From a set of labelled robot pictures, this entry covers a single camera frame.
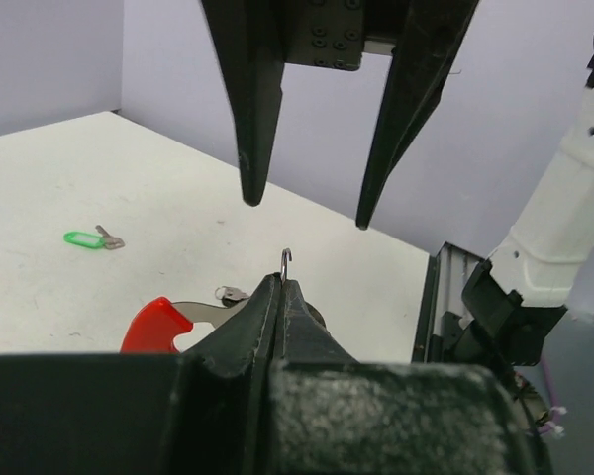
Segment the key ring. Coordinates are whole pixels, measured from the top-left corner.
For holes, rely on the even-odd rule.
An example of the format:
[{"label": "key ring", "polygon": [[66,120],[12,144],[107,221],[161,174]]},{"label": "key ring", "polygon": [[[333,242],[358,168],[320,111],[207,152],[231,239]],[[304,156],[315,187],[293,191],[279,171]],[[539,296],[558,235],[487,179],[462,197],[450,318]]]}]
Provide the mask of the key ring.
[{"label": "key ring", "polygon": [[281,281],[282,285],[286,282],[286,277],[288,277],[288,261],[293,261],[293,254],[288,247],[281,251],[281,267],[279,270],[279,280]]},{"label": "key ring", "polygon": [[216,300],[222,300],[222,298],[225,296],[225,291],[227,290],[227,286],[223,285],[221,287],[218,287],[216,289],[216,291],[214,292],[214,297],[216,297]]}]

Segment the metal hook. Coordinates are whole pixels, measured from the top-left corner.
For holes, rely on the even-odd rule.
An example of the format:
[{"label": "metal hook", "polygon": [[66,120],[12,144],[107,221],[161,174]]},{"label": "metal hook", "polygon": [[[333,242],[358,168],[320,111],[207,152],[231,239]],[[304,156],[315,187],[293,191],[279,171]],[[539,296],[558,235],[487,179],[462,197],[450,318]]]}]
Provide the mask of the metal hook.
[{"label": "metal hook", "polygon": [[293,254],[290,252],[290,249],[286,247],[281,251],[281,270],[279,271],[279,280],[281,280],[282,284],[286,282],[286,277],[288,277],[288,261],[293,261]]}]

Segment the green key tag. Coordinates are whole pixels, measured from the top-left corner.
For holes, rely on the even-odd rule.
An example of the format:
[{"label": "green key tag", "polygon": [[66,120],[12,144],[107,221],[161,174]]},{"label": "green key tag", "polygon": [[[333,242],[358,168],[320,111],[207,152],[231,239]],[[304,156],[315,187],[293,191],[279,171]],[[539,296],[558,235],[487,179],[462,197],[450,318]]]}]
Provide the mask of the green key tag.
[{"label": "green key tag", "polygon": [[101,236],[82,233],[81,231],[71,231],[63,235],[63,240],[69,244],[81,245],[89,249],[100,249],[104,246],[104,240]]}]

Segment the table surface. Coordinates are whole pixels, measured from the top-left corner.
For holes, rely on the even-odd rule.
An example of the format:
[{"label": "table surface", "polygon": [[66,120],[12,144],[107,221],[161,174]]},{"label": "table surface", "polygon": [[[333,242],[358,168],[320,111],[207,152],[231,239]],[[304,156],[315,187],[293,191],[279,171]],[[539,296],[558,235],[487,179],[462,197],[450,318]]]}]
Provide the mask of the table surface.
[{"label": "table surface", "polygon": [[[126,247],[62,240],[97,224]],[[117,351],[147,302],[251,292],[284,247],[350,354],[410,360],[425,252],[271,184],[251,208],[235,168],[112,113],[0,137],[0,353]]]}]

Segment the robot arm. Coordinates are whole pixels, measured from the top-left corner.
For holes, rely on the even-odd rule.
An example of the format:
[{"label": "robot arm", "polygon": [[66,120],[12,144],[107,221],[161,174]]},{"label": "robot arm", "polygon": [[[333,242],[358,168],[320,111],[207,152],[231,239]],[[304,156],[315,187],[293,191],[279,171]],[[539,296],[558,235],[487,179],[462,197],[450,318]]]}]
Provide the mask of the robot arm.
[{"label": "robot arm", "polygon": [[594,88],[535,193],[490,255],[491,275],[527,307],[563,305],[594,247]]}]

